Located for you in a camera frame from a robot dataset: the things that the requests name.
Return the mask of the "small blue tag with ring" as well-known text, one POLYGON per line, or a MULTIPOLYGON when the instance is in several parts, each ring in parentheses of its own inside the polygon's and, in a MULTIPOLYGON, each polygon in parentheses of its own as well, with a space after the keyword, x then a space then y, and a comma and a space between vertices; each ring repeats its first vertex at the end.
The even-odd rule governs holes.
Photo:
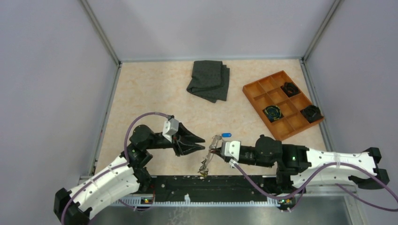
POLYGON ((223 138, 229 138, 229 137, 232 137, 232 134, 231 134, 231 133, 222 133, 222 134, 221 134, 221 137, 223 137, 223 138))

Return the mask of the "metal key holder plate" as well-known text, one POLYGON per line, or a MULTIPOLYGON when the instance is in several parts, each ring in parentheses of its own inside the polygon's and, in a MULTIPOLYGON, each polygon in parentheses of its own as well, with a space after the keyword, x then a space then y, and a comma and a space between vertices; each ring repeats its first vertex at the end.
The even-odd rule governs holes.
POLYGON ((208 153, 204 157, 204 159, 201 161, 201 166, 199 168, 199 171, 209 171, 208 165, 210 164, 211 160, 214 157, 214 154, 216 153, 216 149, 218 146, 218 143, 222 141, 221 134, 217 134, 212 138, 212 142, 208 147, 208 153))

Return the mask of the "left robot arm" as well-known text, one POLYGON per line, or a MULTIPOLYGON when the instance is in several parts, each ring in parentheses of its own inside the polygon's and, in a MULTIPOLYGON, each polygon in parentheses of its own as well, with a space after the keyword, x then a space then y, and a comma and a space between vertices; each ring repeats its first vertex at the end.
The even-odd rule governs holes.
POLYGON ((134 128, 126 151, 106 168, 82 184, 69 190, 61 188, 55 194, 54 213, 63 225, 87 225, 107 206, 122 197, 149 191, 152 177, 146 164, 153 158, 152 149, 173 149, 176 156, 199 150, 205 139, 190 132, 181 122, 170 119, 162 132, 147 125, 134 128))

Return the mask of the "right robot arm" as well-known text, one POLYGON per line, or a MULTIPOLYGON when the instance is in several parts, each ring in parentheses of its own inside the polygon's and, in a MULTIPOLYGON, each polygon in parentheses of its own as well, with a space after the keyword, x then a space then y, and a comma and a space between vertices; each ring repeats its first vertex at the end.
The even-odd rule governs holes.
POLYGON ((283 144, 261 135, 252 146, 240 146, 238 163, 261 167, 276 166, 276 177, 266 182, 264 190, 273 194, 289 194, 303 184, 308 186, 348 185, 365 190, 382 186, 365 172, 387 185, 390 181, 385 169, 378 164, 382 156, 378 148, 361 153, 337 153, 283 144))

